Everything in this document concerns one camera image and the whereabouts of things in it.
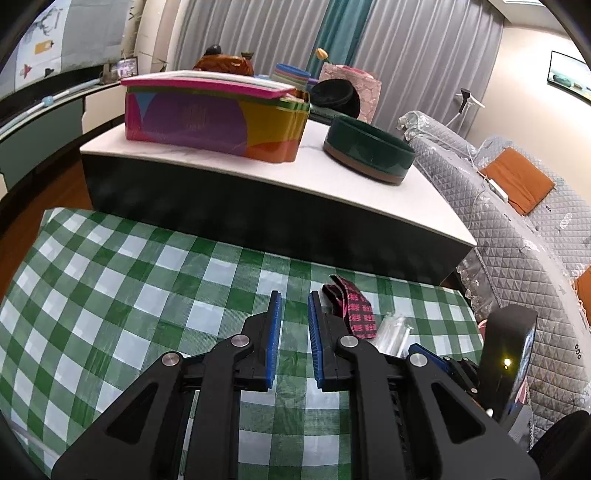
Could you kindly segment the white air conditioner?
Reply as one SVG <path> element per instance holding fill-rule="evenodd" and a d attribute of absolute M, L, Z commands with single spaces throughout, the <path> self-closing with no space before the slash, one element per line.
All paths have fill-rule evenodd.
<path fill-rule="evenodd" d="M 123 58 L 136 58 L 139 74 L 172 69 L 181 27 L 190 4 L 186 0 L 130 2 L 121 55 Z"/>

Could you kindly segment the green checkered tablecloth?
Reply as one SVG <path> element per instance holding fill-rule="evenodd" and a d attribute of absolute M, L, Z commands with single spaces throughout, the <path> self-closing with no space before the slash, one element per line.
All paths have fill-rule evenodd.
<path fill-rule="evenodd" d="M 243 393 L 242 479 L 347 479 L 349 399 L 315 384 L 308 294 L 335 267 L 84 210 L 44 213 L 1 304 L 1 410 L 49 473 L 163 353 L 205 353 L 281 296 L 276 380 Z"/>

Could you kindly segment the clear plastic wrapper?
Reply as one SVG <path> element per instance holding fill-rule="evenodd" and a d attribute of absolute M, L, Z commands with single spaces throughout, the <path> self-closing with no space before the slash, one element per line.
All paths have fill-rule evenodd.
<path fill-rule="evenodd" d="M 376 337 L 370 343 L 385 355 L 403 358 L 412 330 L 406 316 L 389 313 L 382 319 Z"/>

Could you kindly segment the wall painting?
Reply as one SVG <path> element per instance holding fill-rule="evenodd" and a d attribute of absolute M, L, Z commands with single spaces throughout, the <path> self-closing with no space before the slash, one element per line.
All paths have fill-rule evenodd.
<path fill-rule="evenodd" d="M 589 103 L 591 100 L 591 71 L 577 58 L 552 51 L 547 82 Z"/>

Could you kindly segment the pink black patterned packet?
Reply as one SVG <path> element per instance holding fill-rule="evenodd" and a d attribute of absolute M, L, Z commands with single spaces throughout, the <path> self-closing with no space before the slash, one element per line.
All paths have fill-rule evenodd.
<path fill-rule="evenodd" d="M 322 285 L 322 293 L 331 303 L 332 313 L 346 321 L 356 338 L 374 339 L 378 327 L 370 301 L 353 282 L 339 275 L 329 278 L 331 282 Z"/>

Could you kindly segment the grey quilted sofa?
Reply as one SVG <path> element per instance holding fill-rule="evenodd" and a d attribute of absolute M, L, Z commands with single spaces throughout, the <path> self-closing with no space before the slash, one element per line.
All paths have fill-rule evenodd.
<path fill-rule="evenodd" d="M 558 174 L 501 136 L 474 146 L 420 111 L 399 118 L 415 164 L 454 209 L 476 247 L 457 271 L 475 316 L 519 304 L 538 314 L 527 375 L 533 441 L 562 417 L 590 408 L 590 325 L 574 288 L 590 265 L 590 206 Z M 504 201 L 483 170 L 518 153 L 554 184 L 522 215 Z"/>

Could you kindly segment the pink plastic basin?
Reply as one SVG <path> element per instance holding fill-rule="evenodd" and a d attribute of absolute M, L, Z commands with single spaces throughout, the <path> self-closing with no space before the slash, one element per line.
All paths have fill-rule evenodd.
<path fill-rule="evenodd" d="M 531 356 L 532 329 L 490 315 L 480 324 L 484 348 L 478 369 L 477 400 L 499 421 L 507 416 L 524 382 Z"/>

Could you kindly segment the brown teapot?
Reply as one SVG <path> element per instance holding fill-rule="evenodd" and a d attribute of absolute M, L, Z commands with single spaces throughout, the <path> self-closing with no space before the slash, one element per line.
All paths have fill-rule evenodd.
<path fill-rule="evenodd" d="M 218 44 L 209 46 L 204 55 L 192 67 L 196 71 L 228 73 L 242 76 L 253 76 L 253 53 L 246 51 L 239 55 L 226 55 Z"/>

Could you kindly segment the grey covered television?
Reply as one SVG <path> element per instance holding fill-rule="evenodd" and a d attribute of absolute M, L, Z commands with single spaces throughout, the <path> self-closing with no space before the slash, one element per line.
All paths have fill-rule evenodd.
<path fill-rule="evenodd" d="M 129 1 L 55 1 L 32 23 L 1 71 L 3 98 L 35 82 L 120 58 Z"/>

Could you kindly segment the white power strip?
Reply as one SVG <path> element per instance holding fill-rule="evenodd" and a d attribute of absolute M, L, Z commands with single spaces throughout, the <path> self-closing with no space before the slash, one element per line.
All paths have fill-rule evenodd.
<path fill-rule="evenodd" d="M 508 194 L 503 190 L 503 188 L 492 178 L 487 178 L 486 179 L 490 189 L 499 197 L 501 198 L 505 203 L 509 202 L 509 196 Z"/>

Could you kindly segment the white coffee table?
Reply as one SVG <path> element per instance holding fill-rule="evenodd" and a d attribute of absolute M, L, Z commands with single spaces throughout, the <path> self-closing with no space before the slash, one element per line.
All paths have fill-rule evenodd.
<path fill-rule="evenodd" d="M 391 186 L 332 160 L 308 123 L 291 163 L 130 141 L 114 127 L 81 147 L 92 207 L 105 214 L 291 259 L 438 285 L 475 238 L 412 168 Z"/>

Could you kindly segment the colourful gift box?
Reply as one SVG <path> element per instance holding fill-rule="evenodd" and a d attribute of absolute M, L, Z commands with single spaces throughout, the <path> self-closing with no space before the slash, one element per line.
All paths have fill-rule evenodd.
<path fill-rule="evenodd" d="M 249 76 L 179 70 L 123 79 L 128 140 L 293 162 L 308 93 Z"/>

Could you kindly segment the stack of coloured bowls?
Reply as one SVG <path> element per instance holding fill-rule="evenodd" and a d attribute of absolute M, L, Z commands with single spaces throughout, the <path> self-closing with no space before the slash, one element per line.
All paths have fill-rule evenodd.
<path fill-rule="evenodd" d="M 297 90 L 307 90 L 308 80 L 311 74 L 308 71 L 301 70 L 293 65 L 277 63 L 270 74 L 270 79 L 276 82 L 290 84 Z"/>

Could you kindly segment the orange cushion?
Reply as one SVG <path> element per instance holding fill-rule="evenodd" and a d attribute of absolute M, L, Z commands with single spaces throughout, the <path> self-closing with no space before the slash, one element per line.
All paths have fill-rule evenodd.
<path fill-rule="evenodd" d="M 585 309 L 587 322 L 591 325 L 591 267 L 588 267 L 574 281 L 574 289 Z"/>
<path fill-rule="evenodd" d="M 553 180 L 513 148 L 505 149 L 480 172 L 496 182 L 522 216 L 530 214 L 555 187 Z"/>

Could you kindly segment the dark tv cabinet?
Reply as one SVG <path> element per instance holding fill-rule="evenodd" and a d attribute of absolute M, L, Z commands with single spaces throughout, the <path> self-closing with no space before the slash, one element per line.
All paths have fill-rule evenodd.
<path fill-rule="evenodd" d="M 1 191 L 49 156 L 124 113 L 124 87 L 97 80 L 49 96 L 1 128 Z"/>

